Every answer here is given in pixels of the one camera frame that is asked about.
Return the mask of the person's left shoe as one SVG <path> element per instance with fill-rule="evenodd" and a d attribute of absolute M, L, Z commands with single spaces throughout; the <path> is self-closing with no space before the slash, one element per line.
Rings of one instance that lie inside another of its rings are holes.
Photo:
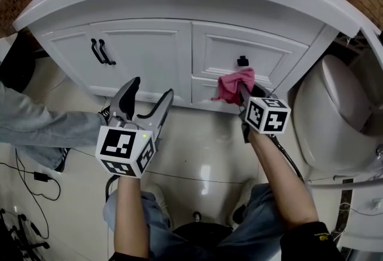
<path fill-rule="evenodd" d="M 171 215 L 168 211 L 168 206 L 167 206 L 166 201 L 165 201 L 165 196 L 164 196 L 160 186 L 158 184 L 155 184 L 155 183 L 149 183 L 148 185 L 145 186 L 144 191 L 151 193 L 154 196 L 156 203 L 158 204 L 159 208 L 161 209 L 163 215 L 166 217 L 167 227 L 172 229 L 172 225 L 173 225 L 172 218 L 171 218 Z"/>

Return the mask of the large white drawer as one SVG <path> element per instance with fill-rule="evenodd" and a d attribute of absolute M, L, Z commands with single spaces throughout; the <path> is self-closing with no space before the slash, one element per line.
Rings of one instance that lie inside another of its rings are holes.
<path fill-rule="evenodd" d="M 239 26 L 192 21 L 193 75 L 217 79 L 241 70 L 241 56 L 254 79 L 276 89 L 308 49 L 306 44 Z"/>

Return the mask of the person's left leg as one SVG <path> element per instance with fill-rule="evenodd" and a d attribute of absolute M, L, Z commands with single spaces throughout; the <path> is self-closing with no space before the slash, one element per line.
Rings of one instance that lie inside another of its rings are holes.
<path fill-rule="evenodd" d="M 171 232 L 171 229 L 167 227 L 166 217 L 156 203 L 154 196 L 151 193 L 142 191 L 141 201 L 150 236 L 150 257 L 156 259 L 159 258 L 164 247 L 170 243 L 174 234 Z M 117 190 L 109 195 L 103 208 L 104 220 L 112 232 L 115 229 L 116 205 Z"/>

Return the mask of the white vanity cabinet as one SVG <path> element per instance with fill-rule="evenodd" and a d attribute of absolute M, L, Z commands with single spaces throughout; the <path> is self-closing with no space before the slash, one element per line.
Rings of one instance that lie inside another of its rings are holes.
<path fill-rule="evenodd" d="M 343 0 L 33 0 L 15 19 L 88 93 L 137 98 L 173 89 L 174 104 L 227 111 L 217 80 L 250 67 L 268 90 L 289 89 L 337 34 L 361 29 Z"/>

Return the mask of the black folding stand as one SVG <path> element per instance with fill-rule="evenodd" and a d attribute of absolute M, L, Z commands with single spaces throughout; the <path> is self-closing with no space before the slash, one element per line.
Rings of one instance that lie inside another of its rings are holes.
<path fill-rule="evenodd" d="M 5 214 L 15 216 L 18 225 L 9 227 L 4 219 Z M 0 261 L 43 261 L 37 249 L 48 250 L 50 245 L 46 241 L 30 242 L 27 238 L 28 229 L 24 227 L 26 221 L 24 214 L 15 215 L 0 208 Z"/>

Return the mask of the person's black shirt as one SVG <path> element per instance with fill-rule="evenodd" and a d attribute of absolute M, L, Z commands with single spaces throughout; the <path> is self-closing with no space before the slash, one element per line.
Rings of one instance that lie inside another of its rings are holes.
<path fill-rule="evenodd" d="M 143 259 L 115 252 L 109 261 L 223 261 L 214 248 L 233 230 L 215 223 L 189 223 L 171 231 L 159 258 Z M 322 222 L 303 224 L 280 239 L 281 261 L 345 261 Z"/>

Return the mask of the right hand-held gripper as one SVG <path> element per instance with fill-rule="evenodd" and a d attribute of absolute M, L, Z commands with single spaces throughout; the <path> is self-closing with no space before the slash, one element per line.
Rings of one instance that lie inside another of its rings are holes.
<path fill-rule="evenodd" d="M 244 142 L 249 143 L 250 129 L 266 135 L 282 134 L 290 117 L 291 108 L 277 95 L 262 85 L 255 83 L 253 96 L 243 82 L 238 83 L 239 101 L 244 108 L 240 112 Z"/>

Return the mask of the wide white cabinet door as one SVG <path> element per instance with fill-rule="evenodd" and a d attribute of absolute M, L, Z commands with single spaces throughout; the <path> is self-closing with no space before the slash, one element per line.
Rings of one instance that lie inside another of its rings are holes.
<path fill-rule="evenodd" d="M 188 20 L 130 19 L 92 24 L 125 80 L 140 77 L 137 98 L 156 102 L 174 90 L 174 104 L 192 99 L 192 24 Z"/>

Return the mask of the person's right shoe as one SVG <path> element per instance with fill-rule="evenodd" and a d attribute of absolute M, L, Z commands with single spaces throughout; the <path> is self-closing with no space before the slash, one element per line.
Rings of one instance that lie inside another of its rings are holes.
<path fill-rule="evenodd" d="M 241 224 L 244 220 L 243 215 L 251 199 L 251 192 L 253 187 L 257 184 L 257 180 L 249 179 L 242 186 L 237 204 L 235 205 L 230 218 L 230 224 L 235 227 Z"/>

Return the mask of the white toilet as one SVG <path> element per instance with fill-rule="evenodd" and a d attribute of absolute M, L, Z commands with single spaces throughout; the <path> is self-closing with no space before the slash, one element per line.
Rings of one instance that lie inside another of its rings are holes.
<path fill-rule="evenodd" d="M 311 168 L 330 175 L 383 168 L 383 32 L 338 36 L 302 80 L 293 121 Z"/>

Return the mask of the person's leg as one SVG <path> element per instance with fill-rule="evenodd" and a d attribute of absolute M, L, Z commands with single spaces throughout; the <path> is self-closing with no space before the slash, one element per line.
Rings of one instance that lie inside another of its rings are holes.
<path fill-rule="evenodd" d="M 167 227 L 166 217 L 156 203 L 154 196 L 151 193 L 142 191 L 141 201 L 150 236 L 150 257 L 156 259 L 159 258 L 164 247 L 170 243 L 174 234 L 171 232 L 171 229 Z M 109 195 L 103 208 L 104 220 L 112 232 L 115 229 L 116 205 L 117 190 Z"/>
<path fill-rule="evenodd" d="M 288 228 L 268 183 L 253 187 L 243 218 L 214 248 L 223 261 L 268 261 L 280 250 L 282 236 L 297 228 Z"/>

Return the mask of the person's right forearm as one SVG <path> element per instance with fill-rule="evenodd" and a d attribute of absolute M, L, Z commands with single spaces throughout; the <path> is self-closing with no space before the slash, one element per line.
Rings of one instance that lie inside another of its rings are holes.
<path fill-rule="evenodd" d="M 312 195 L 272 140 L 254 130 L 250 130 L 248 140 L 256 152 L 288 228 L 318 222 Z"/>

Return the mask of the pink cloth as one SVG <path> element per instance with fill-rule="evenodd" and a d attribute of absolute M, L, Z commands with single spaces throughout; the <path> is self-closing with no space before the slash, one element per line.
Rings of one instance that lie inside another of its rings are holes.
<path fill-rule="evenodd" d="M 251 91 L 254 87 L 254 70 L 245 68 L 239 72 L 224 75 L 218 79 L 218 97 L 211 98 L 212 101 L 224 100 L 228 104 L 241 106 L 239 95 L 239 84 L 242 83 Z"/>

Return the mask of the small white drawer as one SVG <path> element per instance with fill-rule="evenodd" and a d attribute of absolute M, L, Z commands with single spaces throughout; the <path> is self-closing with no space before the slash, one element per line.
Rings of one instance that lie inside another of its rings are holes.
<path fill-rule="evenodd" d="M 239 107 L 226 101 L 212 101 L 218 97 L 218 80 L 191 77 L 191 106 L 200 110 L 236 114 Z"/>

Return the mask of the narrow white cabinet door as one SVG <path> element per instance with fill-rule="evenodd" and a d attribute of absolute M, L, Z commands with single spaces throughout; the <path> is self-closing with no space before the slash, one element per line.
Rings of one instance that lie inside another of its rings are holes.
<path fill-rule="evenodd" d="M 89 25 L 47 32 L 41 39 L 65 62 L 89 92 L 99 94 L 98 75 L 103 67 L 98 60 L 98 53 L 93 51 L 95 40 Z"/>

